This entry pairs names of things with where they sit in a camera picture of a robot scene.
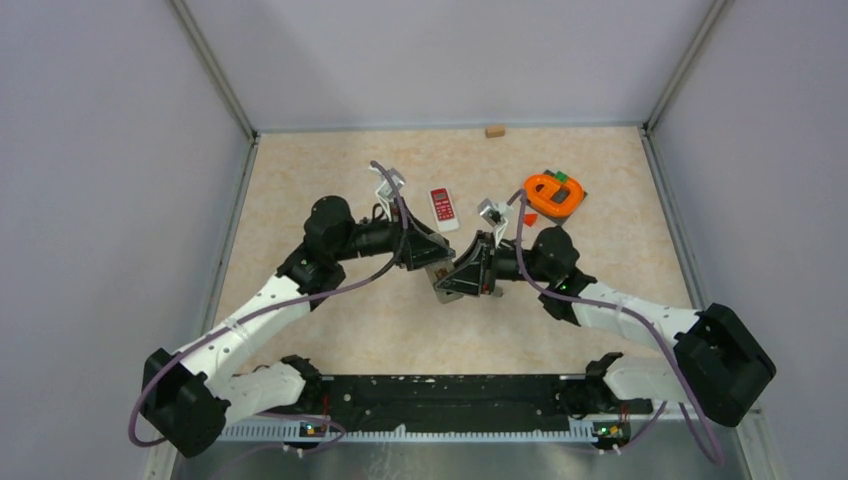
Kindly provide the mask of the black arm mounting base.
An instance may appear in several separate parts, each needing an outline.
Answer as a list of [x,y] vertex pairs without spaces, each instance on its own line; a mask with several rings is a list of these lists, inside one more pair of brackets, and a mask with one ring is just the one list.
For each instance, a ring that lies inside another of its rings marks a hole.
[[356,433],[522,434],[565,432],[594,415],[623,420],[655,410],[649,399],[619,400],[597,376],[561,374],[323,375],[308,360],[292,405],[274,413],[324,417]]

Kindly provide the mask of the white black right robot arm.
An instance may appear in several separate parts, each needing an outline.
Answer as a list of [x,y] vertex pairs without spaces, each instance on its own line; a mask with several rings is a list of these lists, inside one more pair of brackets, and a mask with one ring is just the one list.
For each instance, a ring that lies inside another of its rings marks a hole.
[[736,427],[776,375],[776,366],[738,315],[713,303],[675,308],[625,294],[577,266],[579,252],[560,227],[542,230],[529,249],[480,231],[456,260],[437,264],[439,293],[491,295],[497,283],[536,282],[554,319],[604,330],[659,352],[657,358],[607,353],[587,365],[589,404],[612,412],[624,401],[683,403],[709,420]]

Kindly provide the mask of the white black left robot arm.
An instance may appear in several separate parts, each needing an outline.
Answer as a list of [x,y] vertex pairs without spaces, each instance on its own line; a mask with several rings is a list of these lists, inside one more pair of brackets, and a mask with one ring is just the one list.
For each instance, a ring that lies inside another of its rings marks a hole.
[[317,200],[302,242],[256,294],[176,352],[160,348],[148,356],[131,419],[144,418],[161,442],[193,458],[244,418],[277,406],[302,414],[314,410],[321,388],[291,362],[249,374],[240,368],[325,300],[364,287],[395,266],[415,271],[456,255],[448,240],[409,212],[403,199],[394,197],[383,209],[384,218],[357,221],[344,198]]

